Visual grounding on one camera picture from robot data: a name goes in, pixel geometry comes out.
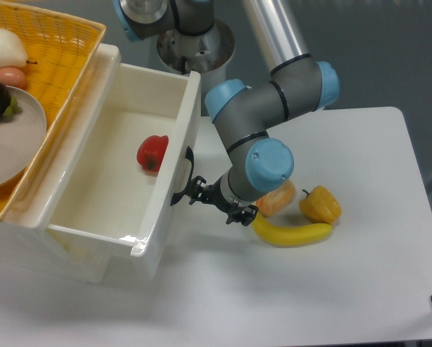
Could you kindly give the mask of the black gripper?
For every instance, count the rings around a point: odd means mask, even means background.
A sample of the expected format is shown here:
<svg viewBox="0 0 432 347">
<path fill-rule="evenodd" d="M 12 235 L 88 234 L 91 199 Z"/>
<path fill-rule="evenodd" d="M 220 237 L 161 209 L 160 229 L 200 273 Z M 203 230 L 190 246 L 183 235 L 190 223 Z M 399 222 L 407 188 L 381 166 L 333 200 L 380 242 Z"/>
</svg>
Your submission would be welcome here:
<svg viewBox="0 0 432 347">
<path fill-rule="evenodd" d="M 201 202 L 206 205 L 214 205 L 219 211 L 228 215 L 226 223 L 240 223 L 249 226 L 256 218 L 259 211 L 256 205 L 240 206 L 238 198 L 229 187 L 228 173 L 224 173 L 214 184 L 206 185 L 207 181 L 202 176 L 191 179 L 185 195 L 189 198 L 189 204 Z"/>
</svg>

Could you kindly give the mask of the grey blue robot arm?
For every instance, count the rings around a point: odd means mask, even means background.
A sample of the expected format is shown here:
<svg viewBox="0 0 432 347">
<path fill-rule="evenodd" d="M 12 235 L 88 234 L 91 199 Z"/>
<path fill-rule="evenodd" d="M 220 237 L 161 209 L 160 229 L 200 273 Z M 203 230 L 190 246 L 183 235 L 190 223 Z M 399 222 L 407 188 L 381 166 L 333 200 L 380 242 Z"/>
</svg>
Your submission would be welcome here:
<svg viewBox="0 0 432 347">
<path fill-rule="evenodd" d="M 214 205 L 229 223 L 247 226 L 257 214 L 254 202 L 293 172 L 290 149 L 268 130 L 335 102 L 336 71 L 311 57 L 283 1 L 243 3 L 270 73 L 269 82 L 255 88 L 225 76 L 235 43 L 215 18 L 212 1 L 116 1 L 114 8 L 129 39 L 157 38 L 157 53 L 169 70 L 203 76 L 204 104 L 231 162 L 214 184 L 190 176 L 172 203 L 189 197 Z"/>
</svg>

